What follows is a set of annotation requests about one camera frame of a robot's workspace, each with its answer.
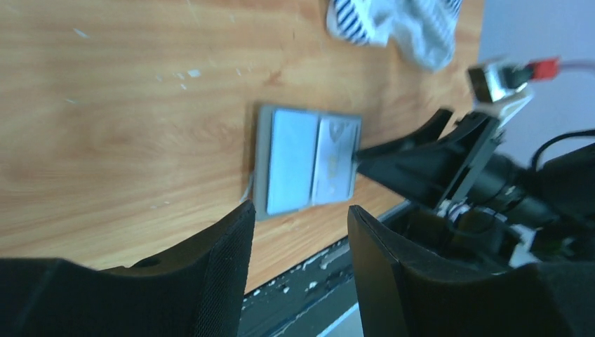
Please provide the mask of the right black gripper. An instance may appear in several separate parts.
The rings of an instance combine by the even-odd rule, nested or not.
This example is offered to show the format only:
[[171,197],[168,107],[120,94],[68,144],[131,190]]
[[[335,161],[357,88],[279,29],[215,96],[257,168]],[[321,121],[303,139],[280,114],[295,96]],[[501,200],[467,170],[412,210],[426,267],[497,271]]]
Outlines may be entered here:
[[497,118],[471,112],[444,135],[452,116],[438,109],[412,133],[358,150],[358,173],[428,209],[449,201],[441,256],[504,265],[525,226],[539,260],[592,262],[594,146],[524,168],[494,153]]

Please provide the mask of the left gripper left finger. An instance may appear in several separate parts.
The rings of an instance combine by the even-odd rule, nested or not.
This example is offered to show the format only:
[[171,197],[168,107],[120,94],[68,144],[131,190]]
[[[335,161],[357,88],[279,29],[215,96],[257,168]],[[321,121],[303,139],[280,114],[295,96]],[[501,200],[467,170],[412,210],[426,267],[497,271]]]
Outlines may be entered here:
[[255,227],[245,201],[130,267],[1,259],[2,336],[235,336]]

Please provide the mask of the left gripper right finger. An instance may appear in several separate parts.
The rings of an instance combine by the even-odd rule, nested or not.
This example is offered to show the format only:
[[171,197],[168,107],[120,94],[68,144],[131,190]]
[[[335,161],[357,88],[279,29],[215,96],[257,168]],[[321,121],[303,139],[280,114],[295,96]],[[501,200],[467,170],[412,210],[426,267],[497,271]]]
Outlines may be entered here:
[[593,336],[594,264],[456,265],[358,205],[348,240],[365,336]]

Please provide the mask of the silver grey credit card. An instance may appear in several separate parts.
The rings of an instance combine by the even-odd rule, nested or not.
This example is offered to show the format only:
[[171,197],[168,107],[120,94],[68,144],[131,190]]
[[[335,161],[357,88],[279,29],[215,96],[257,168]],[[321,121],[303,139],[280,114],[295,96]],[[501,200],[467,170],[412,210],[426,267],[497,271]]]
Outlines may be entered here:
[[319,124],[312,182],[313,205],[349,200],[354,191],[353,155],[359,146],[361,120],[326,115]]

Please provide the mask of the grey card holder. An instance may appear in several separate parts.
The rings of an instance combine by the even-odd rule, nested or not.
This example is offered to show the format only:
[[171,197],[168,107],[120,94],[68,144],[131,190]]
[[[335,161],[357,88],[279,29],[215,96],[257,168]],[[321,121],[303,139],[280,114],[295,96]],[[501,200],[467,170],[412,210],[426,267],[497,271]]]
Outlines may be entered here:
[[360,146],[359,115],[273,104],[259,107],[251,185],[258,221],[323,206],[312,203],[312,182],[319,124],[326,115],[359,118]]

